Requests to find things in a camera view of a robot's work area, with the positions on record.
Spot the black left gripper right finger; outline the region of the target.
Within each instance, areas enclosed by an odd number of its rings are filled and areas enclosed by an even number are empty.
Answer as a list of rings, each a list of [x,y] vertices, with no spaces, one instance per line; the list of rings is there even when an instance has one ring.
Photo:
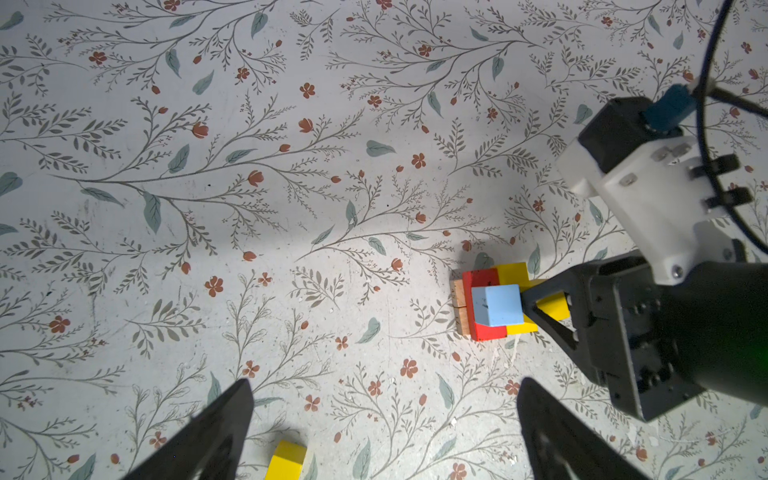
[[[644,479],[646,476],[530,377],[517,411],[535,479]]]

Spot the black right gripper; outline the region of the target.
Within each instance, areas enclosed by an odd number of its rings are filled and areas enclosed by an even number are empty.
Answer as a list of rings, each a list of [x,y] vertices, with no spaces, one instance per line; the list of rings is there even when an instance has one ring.
[[[575,330],[538,307],[563,293]],[[637,255],[569,268],[521,294],[524,313],[618,410],[653,420],[706,391],[767,403],[767,267],[704,262],[673,286]]]

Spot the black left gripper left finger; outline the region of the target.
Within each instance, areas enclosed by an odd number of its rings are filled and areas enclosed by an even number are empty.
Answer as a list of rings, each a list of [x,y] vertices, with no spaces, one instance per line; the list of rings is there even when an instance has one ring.
[[[253,409],[249,381],[237,380],[126,477],[235,479]]]

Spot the light blue cube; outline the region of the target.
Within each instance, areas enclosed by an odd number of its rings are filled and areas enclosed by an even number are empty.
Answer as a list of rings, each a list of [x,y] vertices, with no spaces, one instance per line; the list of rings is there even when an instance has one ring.
[[[516,326],[524,323],[521,291],[518,285],[499,285],[486,289],[489,326]]]

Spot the red block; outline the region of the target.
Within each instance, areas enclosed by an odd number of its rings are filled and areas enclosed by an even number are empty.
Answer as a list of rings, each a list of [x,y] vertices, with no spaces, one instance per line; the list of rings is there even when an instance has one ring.
[[[504,339],[504,326],[489,326],[489,310],[486,306],[486,289],[499,286],[498,272],[494,267],[484,270],[467,271],[462,274],[462,286],[466,301],[470,336],[474,341],[485,342]]]

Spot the natural wood block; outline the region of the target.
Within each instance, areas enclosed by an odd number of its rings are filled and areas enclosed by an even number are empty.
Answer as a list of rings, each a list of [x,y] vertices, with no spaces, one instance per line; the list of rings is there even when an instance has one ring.
[[[460,335],[470,337],[469,316],[463,282],[459,279],[451,281],[451,295],[456,315],[456,328]]]

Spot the small yellow cube left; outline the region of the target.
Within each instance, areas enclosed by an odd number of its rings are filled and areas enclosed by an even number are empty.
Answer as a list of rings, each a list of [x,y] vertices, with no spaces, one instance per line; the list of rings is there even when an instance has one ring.
[[[281,440],[270,460],[265,480],[298,480],[306,454],[305,446]]]

